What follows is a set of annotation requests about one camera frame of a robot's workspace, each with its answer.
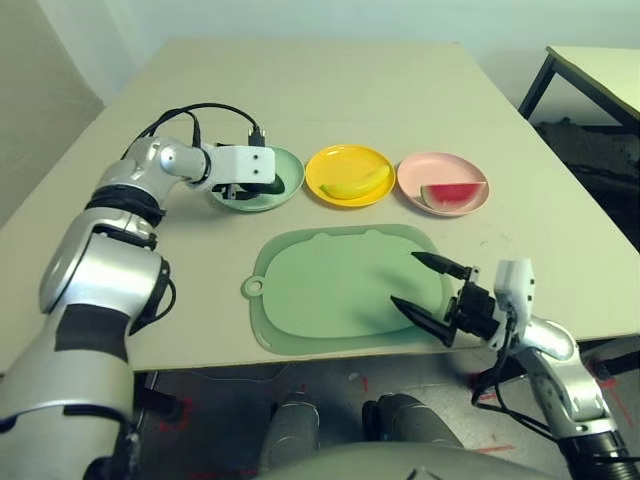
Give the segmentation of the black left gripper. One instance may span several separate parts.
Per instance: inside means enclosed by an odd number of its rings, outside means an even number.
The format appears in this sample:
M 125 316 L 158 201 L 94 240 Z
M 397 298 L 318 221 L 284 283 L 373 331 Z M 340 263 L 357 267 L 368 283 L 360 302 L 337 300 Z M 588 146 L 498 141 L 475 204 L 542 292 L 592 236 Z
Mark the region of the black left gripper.
M 212 193 L 218 193 L 224 199 L 236 199 L 241 191 L 249 196 L 257 195 L 277 195 L 281 193 L 281 186 L 276 183 L 271 184 L 217 184 L 212 187 Z

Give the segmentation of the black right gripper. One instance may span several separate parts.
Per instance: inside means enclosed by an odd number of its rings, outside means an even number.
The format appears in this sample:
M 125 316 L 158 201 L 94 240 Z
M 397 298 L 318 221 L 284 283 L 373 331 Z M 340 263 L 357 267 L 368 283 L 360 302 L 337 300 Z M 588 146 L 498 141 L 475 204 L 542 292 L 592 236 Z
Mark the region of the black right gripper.
M 429 269 L 463 280 L 462 288 L 449 301 L 445 314 L 448 324 L 436 320 L 424 308 L 391 295 L 394 306 L 416 327 L 437 338 L 445 347 L 451 347 L 458 331 L 490 340 L 497 332 L 499 321 L 494 319 L 496 300 L 488 290 L 477 285 L 479 269 L 460 265 L 453 260 L 429 252 L 411 255 Z

